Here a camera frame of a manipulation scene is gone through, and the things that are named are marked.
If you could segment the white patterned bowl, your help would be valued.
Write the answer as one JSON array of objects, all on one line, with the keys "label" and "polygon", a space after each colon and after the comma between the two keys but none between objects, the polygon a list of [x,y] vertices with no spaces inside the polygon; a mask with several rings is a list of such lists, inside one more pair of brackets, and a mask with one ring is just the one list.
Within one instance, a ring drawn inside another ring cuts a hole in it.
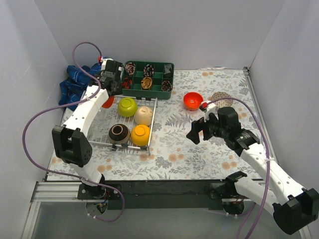
[{"label": "white patterned bowl", "polygon": [[233,105],[231,96],[226,92],[215,92],[211,100],[216,101],[214,104],[217,108],[231,107]]}]

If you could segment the orange bowl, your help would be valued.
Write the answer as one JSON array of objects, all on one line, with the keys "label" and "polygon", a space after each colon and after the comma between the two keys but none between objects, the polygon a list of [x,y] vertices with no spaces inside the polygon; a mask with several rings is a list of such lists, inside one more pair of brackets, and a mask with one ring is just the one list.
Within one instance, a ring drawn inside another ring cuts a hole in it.
[{"label": "orange bowl", "polygon": [[202,95],[197,92],[188,92],[183,97],[184,105],[190,111],[199,109],[203,101]]}]

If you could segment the red-orange bowl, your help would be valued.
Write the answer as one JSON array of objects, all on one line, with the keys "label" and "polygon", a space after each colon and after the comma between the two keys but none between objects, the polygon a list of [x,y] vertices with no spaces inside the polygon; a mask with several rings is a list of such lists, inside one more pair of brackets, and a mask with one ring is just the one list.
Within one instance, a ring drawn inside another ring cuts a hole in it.
[{"label": "red-orange bowl", "polygon": [[112,106],[114,102],[114,96],[109,96],[109,98],[103,103],[102,107],[108,109]]}]

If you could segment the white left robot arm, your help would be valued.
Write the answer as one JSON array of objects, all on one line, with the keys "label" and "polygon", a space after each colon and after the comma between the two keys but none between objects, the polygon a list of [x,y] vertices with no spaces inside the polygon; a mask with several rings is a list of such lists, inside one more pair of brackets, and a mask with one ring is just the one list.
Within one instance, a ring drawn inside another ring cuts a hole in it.
[{"label": "white left robot arm", "polygon": [[95,199],[105,196],[106,187],[101,184],[102,174],[90,161],[93,149],[87,139],[88,130],[109,96],[122,94],[120,84],[123,64],[113,59],[103,59],[101,71],[96,75],[101,86],[94,81],[85,91],[83,99],[72,116],[62,125],[55,126],[52,138],[55,155],[69,164],[80,180],[89,185],[89,193]]}]

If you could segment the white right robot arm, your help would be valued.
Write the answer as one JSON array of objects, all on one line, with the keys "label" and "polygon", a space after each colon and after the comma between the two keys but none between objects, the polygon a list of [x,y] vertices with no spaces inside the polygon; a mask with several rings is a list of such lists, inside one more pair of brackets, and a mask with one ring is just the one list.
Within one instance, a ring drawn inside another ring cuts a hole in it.
[{"label": "white right robot arm", "polygon": [[266,151],[259,138],[244,129],[238,114],[232,107],[220,108],[215,115],[206,115],[191,124],[187,138],[199,144],[199,133],[203,139],[218,137],[238,156],[246,161],[265,181],[259,185],[243,172],[236,172],[226,178],[225,191],[231,198],[245,196],[269,212],[278,227],[292,235],[319,216],[319,194],[306,189],[289,176],[273,159],[266,157]]}]

